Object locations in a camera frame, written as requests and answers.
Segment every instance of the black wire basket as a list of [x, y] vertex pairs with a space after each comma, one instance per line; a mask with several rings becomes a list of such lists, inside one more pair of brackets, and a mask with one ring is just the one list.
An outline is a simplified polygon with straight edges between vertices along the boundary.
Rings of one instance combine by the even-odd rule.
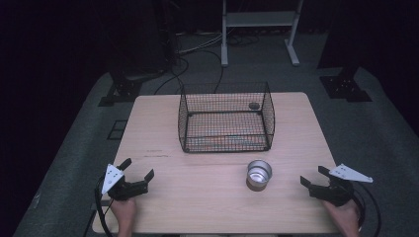
[[268, 83], [185, 84], [178, 131], [188, 153], [267, 151], [275, 131]]

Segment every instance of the metal cup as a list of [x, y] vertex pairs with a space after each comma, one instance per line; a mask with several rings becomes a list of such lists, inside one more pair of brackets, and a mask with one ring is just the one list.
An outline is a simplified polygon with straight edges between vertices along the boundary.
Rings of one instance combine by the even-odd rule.
[[265, 190], [272, 177], [271, 166], [263, 160], [254, 160], [247, 166], [246, 184], [252, 191]]

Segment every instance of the table top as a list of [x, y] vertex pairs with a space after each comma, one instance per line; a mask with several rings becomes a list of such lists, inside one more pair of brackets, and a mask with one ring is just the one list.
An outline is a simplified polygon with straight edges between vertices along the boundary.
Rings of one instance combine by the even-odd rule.
[[[189, 154], [178, 136], [179, 95], [136, 99], [115, 165], [126, 158], [126, 181], [154, 169], [149, 193], [136, 197], [134, 232], [172, 234], [336, 233], [320, 201], [299, 183], [328, 179], [317, 166], [336, 167], [312, 106], [303, 93], [272, 93], [275, 135], [264, 152]], [[267, 161], [273, 177], [262, 192], [246, 186], [247, 165]], [[118, 232], [109, 211], [107, 224]], [[104, 232], [98, 216], [93, 229]]]

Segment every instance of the wire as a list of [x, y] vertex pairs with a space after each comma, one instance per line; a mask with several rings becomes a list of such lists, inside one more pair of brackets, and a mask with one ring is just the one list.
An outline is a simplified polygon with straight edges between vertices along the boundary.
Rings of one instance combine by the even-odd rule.
[[175, 73], [173, 73], [173, 70], [172, 70], [172, 73], [175, 75], [174, 77], [171, 77], [171, 78], [169, 78], [169, 79], [167, 79], [165, 82], [163, 82], [163, 84], [161, 84], [155, 91], [154, 91], [154, 95], [157, 95], [157, 92], [164, 86], [164, 85], [166, 85], [168, 82], [170, 82], [170, 81], [172, 81], [173, 79], [175, 79], [175, 78], [177, 78], [178, 79], [178, 82], [180, 83], [180, 85], [182, 85], [183, 83], [182, 83], [182, 81], [180, 80], [180, 78], [179, 78], [179, 76], [180, 75], [182, 75], [183, 73], [185, 73], [187, 70], [188, 70], [188, 68], [189, 68], [189, 62], [186, 60], [186, 59], [184, 59], [184, 58], [182, 58], [182, 57], [180, 57], [179, 58], [180, 60], [182, 60], [182, 61], [184, 61], [185, 63], [186, 63], [186, 67], [185, 67], [185, 69], [183, 69], [182, 71], [181, 71], [181, 73], [179, 73], [179, 74], [175, 74]]
[[92, 210], [92, 214], [90, 214], [90, 218], [89, 218], [89, 221], [87, 222], [87, 226], [84, 229], [83, 237], [86, 237], [87, 232], [89, 231], [90, 224], [92, 223], [93, 218], [95, 217], [95, 213], [96, 213], [96, 210]]
[[244, 47], [259, 41], [258, 36], [253, 36], [255, 39], [250, 39], [250, 37], [243, 37], [243, 36], [232, 36], [229, 38], [228, 45], [233, 47]]
[[109, 203], [108, 208], [106, 208], [105, 214], [108, 213], [109, 208], [111, 208], [112, 203], [114, 203], [114, 199], [111, 200], [111, 203]]
[[[227, 36], [229, 36], [233, 31], [235, 30], [235, 28], [231, 28], [228, 32], [227, 32]], [[237, 37], [233, 37], [233, 39], [234, 40], [236, 40], [237, 41], [237, 43], [231, 43], [231, 42], [227, 42], [228, 43], [228, 45], [231, 45], [231, 46], [247, 46], [247, 45], [249, 45], [249, 44], [252, 44], [252, 43], [256, 43], [256, 42], [258, 42], [259, 41], [259, 38], [257, 37], [257, 36], [254, 36], [256, 39], [255, 40], [251, 40], [250, 38], [244, 38], [244, 37], [241, 37], [242, 39], [248, 39], [248, 42], [246, 42], [246, 43], [240, 43], [240, 42], [242, 42], [242, 40], [241, 41], [239, 41], [238, 39], [237, 39]], [[222, 34], [218, 34], [218, 36], [216, 36], [215, 38], [213, 38], [213, 39], [210, 39], [210, 40], [208, 40], [208, 41], [206, 41], [206, 42], [203, 42], [203, 43], [201, 43], [200, 45], [198, 45], [198, 46], [195, 46], [195, 47], [192, 47], [192, 48], [189, 48], [189, 49], [185, 49], [185, 50], [179, 50], [178, 51], [178, 53], [179, 54], [184, 54], [184, 53], [189, 53], [189, 52], [192, 52], [192, 51], [196, 51], [196, 50], [199, 50], [199, 49], [202, 49], [202, 48], [205, 48], [205, 47], [208, 47], [208, 46], [210, 46], [210, 45], [212, 45], [212, 44], [215, 44], [215, 43], [217, 43], [217, 42], [219, 42], [220, 40], [222, 39]]]
[[360, 202], [360, 200], [353, 195], [352, 196], [352, 200], [355, 202], [355, 204], [358, 206], [358, 209], [360, 211], [360, 217], [358, 218], [358, 231], [361, 231], [361, 229], [363, 228], [364, 225], [364, 220], [366, 219], [366, 205], [365, 205], [365, 201], [364, 198], [359, 194], [358, 191], [356, 191], [357, 194], [361, 197], [362, 202]]
[[374, 203], [374, 206], [376, 207], [376, 212], [377, 212], [377, 228], [376, 228], [376, 232], [374, 233], [374, 237], [377, 237], [379, 235], [379, 231], [381, 230], [381, 212], [379, 211], [379, 207], [378, 207], [378, 203], [376, 201], [376, 199], [374, 198], [373, 194], [371, 194], [371, 192], [360, 182], [357, 182], [361, 188], [364, 189], [365, 192], [367, 192], [367, 194], [370, 196], [371, 200]]
[[[193, 51], [193, 52], [190, 52], [190, 53], [196, 53], [196, 52], [206, 52], [206, 53], [210, 53], [210, 54], [214, 55], [218, 59], [219, 65], [221, 65], [221, 58], [215, 52], [208, 51], [208, 50], [196, 50], [196, 51]], [[224, 68], [222, 66], [220, 66], [220, 68], [221, 68], [221, 74], [219, 75], [219, 78], [216, 82], [215, 89], [213, 90], [214, 94], [215, 94], [216, 90], [218, 89], [218, 86], [221, 83], [222, 75], [224, 74]]]
[[112, 233], [108, 229], [108, 226], [106, 224], [105, 214], [104, 214], [104, 212], [102, 210], [102, 205], [101, 205], [102, 195], [99, 192], [100, 184], [104, 180], [105, 180], [105, 175], [103, 175], [101, 178], [99, 178], [98, 183], [96, 184], [96, 188], [94, 190], [94, 192], [95, 192], [95, 203], [96, 203], [96, 209], [98, 211], [99, 219], [101, 220], [102, 227], [104, 228], [106, 235], [109, 236], [109, 237], [112, 237]]
[[[249, 9], [249, 6], [250, 6], [251, 3], [252, 3], [252, 1], [249, 1], [247, 3], [246, 9], [243, 12], [246, 12]], [[236, 12], [242, 12], [243, 5], [244, 5], [244, 0], [241, 1], [240, 6], [238, 7], [238, 9], [237, 9]], [[234, 31], [234, 29], [235, 28], [231, 28], [227, 32], [226, 36], [228, 37], [228, 35], [230, 35], [231, 32]], [[189, 48], [189, 49], [185, 49], [185, 50], [179, 50], [178, 53], [180, 53], [180, 54], [182, 54], [182, 53], [188, 53], [188, 52], [192, 52], [192, 51], [195, 51], [195, 50], [204, 48], [204, 47], [208, 47], [208, 46], [210, 46], [212, 44], [215, 44], [215, 43], [219, 42], [221, 39], [222, 39], [222, 34], [218, 34], [218, 36], [216, 36], [214, 39], [210, 39], [210, 40], [208, 40], [208, 41], [206, 41], [206, 42], [204, 42], [204, 43], [202, 43], [202, 44], [200, 44], [198, 46], [195, 46], [193, 48]]]
[[354, 189], [354, 191], [357, 193], [357, 195], [361, 198], [362, 201], [362, 205], [366, 206], [366, 201], [364, 200], [363, 196], [361, 195], [361, 193], [357, 190]]

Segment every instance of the gray carpet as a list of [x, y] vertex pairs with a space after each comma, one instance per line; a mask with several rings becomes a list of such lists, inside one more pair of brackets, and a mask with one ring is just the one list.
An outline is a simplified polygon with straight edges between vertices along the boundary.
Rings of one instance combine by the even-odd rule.
[[[223, 70], [222, 82], [267, 81], [272, 92], [307, 94], [335, 162], [374, 178], [375, 182], [366, 186], [381, 211], [379, 236], [416, 236], [419, 233], [418, 137], [387, 98], [377, 78], [362, 68], [355, 80], [372, 102], [329, 99], [319, 77], [336, 75], [340, 69], [316, 69], [327, 35], [296, 36], [294, 47], [299, 67], [291, 65], [284, 38], [260, 37], [257, 43], [230, 47], [229, 66]], [[186, 49], [205, 40], [208, 38], [180, 37], [180, 46]], [[218, 46], [207, 50], [218, 55], [220, 52]], [[188, 70], [180, 76], [184, 83], [218, 80], [221, 68], [213, 54], [197, 52], [184, 58], [189, 62]], [[179, 73], [185, 66], [185, 62], [179, 61], [173, 70]], [[140, 94], [154, 94], [171, 77], [167, 73], [144, 83]], [[108, 140], [107, 136], [115, 120], [128, 119], [132, 107], [132, 103], [98, 107], [111, 84], [109, 74], [98, 78], [40, 186], [38, 205], [28, 209], [15, 236], [83, 236], [92, 214], [93, 189], [107, 164], [113, 163], [119, 147], [118, 140]], [[176, 80], [158, 92], [178, 93]], [[365, 199], [368, 215], [362, 236], [372, 236], [377, 217], [372, 201], [367, 196]], [[86, 236], [103, 235], [88, 227]]]

